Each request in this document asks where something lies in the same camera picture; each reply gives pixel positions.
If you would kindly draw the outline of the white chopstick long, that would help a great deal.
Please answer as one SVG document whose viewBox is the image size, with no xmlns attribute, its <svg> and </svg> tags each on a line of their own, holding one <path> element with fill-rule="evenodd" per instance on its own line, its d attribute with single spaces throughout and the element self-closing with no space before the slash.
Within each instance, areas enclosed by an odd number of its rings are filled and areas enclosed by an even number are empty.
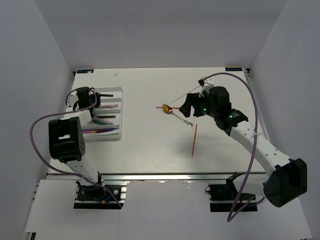
<svg viewBox="0 0 320 240">
<path fill-rule="evenodd" d="M 183 94 L 182 96 L 176 98 L 175 100 L 171 101 L 170 103 L 174 103 L 174 102 L 178 101 L 179 99 L 183 98 L 184 96 L 186 96 L 186 95 L 189 94 L 189 93 L 192 93 L 193 91 L 199 89 L 200 87 L 201 87 L 200 85 L 197 86 L 197 87 L 195 87 L 194 89 L 188 91 L 187 93 L 185 93 L 185 94 Z"/>
</svg>

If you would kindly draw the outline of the knife with teal handle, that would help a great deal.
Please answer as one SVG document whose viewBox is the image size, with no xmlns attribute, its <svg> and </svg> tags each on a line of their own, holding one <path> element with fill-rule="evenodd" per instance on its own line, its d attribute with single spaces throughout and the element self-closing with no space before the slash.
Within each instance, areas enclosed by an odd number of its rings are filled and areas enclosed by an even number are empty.
<svg viewBox="0 0 320 240">
<path fill-rule="evenodd" d="M 103 119 L 97 119 L 97 118 L 93 119 L 92 122 L 97 125 L 113 125 L 113 123 L 110 121 L 105 121 Z"/>
</svg>

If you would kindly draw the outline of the silver spoon iridescent handle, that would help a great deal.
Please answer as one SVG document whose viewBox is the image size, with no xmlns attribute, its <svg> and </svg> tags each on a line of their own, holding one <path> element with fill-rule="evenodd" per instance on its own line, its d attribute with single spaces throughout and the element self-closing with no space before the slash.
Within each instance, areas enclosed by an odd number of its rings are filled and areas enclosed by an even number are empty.
<svg viewBox="0 0 320 240">
<path fill-rule="evenodd" d="M 183 123 L 185 123 L 188 127 L 192 128 L 192 127 L 194 126 L 191 122 L 183 119 L 182 117 L 180 117 L 180 116 L 178 116 L 176 113 L 174 113 L 174 112 L 173 112 L 173 108 L 170 107 L 169 105 L 163 104 L 163 105 L 162 105 L 162 109 L 163 109 L 163 111 L 164 111 L 167 115 L 173 115 L 173 116 L 175 116 L 176 118 L 178 118 L 179 120 L 181 120 Z"/>
</svg>

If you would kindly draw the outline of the gold spoon pink handle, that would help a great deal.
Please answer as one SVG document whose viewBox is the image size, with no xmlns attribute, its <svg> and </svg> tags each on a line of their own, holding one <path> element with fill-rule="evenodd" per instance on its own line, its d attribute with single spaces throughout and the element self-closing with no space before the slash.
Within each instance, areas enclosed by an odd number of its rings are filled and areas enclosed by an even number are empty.
<svg viewBox="0 0 320 240">
<path fill-rule="evenodd" d="M 109 109 L 109 108 L 117 108 L 118 104 L 108 104 L 108 105 L 102 105 L 99 107 L 99 109 Z"/>
</svg>

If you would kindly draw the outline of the orange chopstick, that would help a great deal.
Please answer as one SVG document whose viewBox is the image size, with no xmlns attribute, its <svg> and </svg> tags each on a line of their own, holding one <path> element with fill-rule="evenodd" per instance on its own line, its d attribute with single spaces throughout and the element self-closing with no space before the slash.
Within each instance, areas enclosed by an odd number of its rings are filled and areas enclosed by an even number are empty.
<svg viewBox="0 0 320 240">
<path fill-rule="evenodd" d="M 157 108 L 157 109 L 163 109 L 162 106 L 156 106 L 155 108 Z M 171 109 L 173 109 L 173 110 L 178 110 L 179 107 L 171 107 Z"/>
<path fill-rule="evenodd" d="M 193 136 L 193 144 L 192 144 L 192 152 L 191 152 L 191 156 L 194 156 L 194 152 L 195 152 L 195 145 L 196 145 L 196 138 L 197 138 L 197 131 L 198 131 L 198 124 L 195 124 L 194 127 L 194 136 Z"/>
</svg>

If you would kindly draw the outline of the silver spoon patterned handle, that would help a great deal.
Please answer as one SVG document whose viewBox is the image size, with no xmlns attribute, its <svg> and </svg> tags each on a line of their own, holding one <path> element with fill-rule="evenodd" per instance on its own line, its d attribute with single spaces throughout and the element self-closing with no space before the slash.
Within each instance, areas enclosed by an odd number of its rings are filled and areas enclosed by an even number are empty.
<svg viewBox="0 0 320 240">
<path fill-rule="evenodd" d="M 113 94 L 101 94 L 101 93 L 100 93 L 100 96 L 101 96 L 101 97 L 108 97 L 108 98 L 114 97 Z"/>
</svg>

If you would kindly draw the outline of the fork with pink handle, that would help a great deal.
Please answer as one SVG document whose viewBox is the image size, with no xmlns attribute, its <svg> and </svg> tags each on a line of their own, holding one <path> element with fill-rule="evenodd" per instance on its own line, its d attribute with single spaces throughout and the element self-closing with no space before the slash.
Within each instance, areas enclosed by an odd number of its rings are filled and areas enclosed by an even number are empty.
<svg viewBox="0 0 320 240">
<path fill-rule="evenodd" d="M 109 120 L 98 118 L 98 117 L 96 117 L 94 120 L 96 122 L 99 122 L 99 123 L 104 124 L 104 125 L 113 125 L 114 124 L 113 122 L 111 122 Z"/>
</svg>

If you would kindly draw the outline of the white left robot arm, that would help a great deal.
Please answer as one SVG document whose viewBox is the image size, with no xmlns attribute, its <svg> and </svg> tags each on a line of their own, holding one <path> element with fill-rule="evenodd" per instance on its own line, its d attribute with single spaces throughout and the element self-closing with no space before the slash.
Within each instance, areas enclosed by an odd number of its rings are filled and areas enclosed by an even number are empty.
<svg viewBox="0 0 320 240">
<path fill-rule="evenodd" d="M 48 123 L 49 153 L 52 159 L 68 166 L 78 177 L 77 184 L 99 200 L 105 196 L 106 187 L 101 174 L 85 156 L 86 143 L 83 127 L 92 122 L 98 97 L 94 88 L 80 87 L 76 91 L 77 107 L 63 118 Z"/>
</svg>

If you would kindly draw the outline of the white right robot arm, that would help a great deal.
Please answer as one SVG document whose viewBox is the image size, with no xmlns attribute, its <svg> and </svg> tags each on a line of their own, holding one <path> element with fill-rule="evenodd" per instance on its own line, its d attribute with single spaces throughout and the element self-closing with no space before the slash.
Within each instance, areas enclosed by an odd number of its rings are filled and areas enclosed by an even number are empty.
<svg viewBox="0 0 320 240">
<path fill-rule="evenodd" d="M 236 200 L 243 193 L 259 195 L 275 207 L 282 207 L 307 191 L 307 164 L 279 151 L 263 136 L 254 132 L 253 125 L 241 111 L 232 108 L 230 95 L 223 86 L 205 86 L 201 92 L 188 93 L 179 111 L 186 117 L 212 117 L 217 127 L 240 143 L 263 167 L 267 177 L 250 176 L 245 187 L 232 182 L 226 195 Z"/>
</svg>

